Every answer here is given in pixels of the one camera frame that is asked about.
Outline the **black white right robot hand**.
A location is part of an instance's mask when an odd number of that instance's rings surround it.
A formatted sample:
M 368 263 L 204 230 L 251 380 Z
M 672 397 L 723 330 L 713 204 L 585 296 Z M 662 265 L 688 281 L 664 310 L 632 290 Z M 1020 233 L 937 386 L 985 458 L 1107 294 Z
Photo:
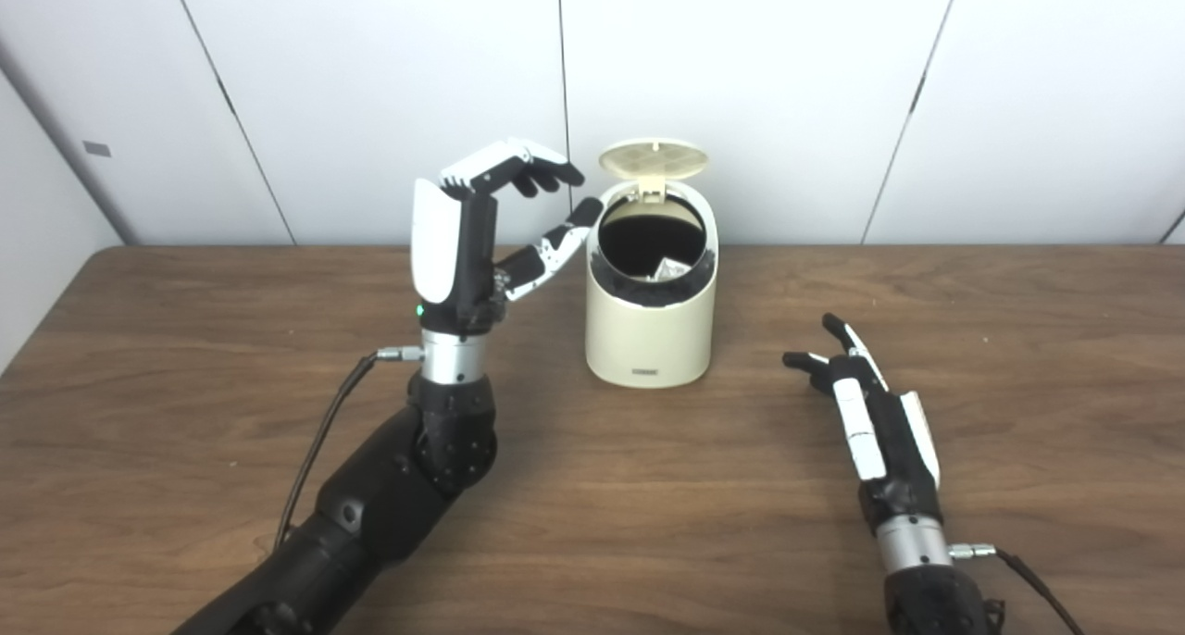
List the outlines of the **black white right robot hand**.
M 867 530 L 879 530 L 893 517 L 942 522 L 941 466 L 920 395 L 890 389 L 851 323 L 832 313 L 821 323 L 843 353 L 786 352 L 782 363 L 808 374 L 811 386 L 838 408 Z

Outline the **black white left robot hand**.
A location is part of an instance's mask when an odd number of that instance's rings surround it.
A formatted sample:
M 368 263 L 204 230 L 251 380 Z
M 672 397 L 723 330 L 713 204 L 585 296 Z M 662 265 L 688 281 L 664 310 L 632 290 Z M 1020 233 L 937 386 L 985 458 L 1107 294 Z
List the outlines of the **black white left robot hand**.
M 506 304 L 529 296 L 566 267 L 604 214 L 596 197 L 583 199 L 542 239 L 494 258 L 495 193 L 515 188 L 533 199 L 582 185 L 566 156 L 529 139 L 504 139 L 442 169 L 438 180 L 414 185 L 411 272 L 419 296 L 419 327 L 457 336 L 487 334 Z

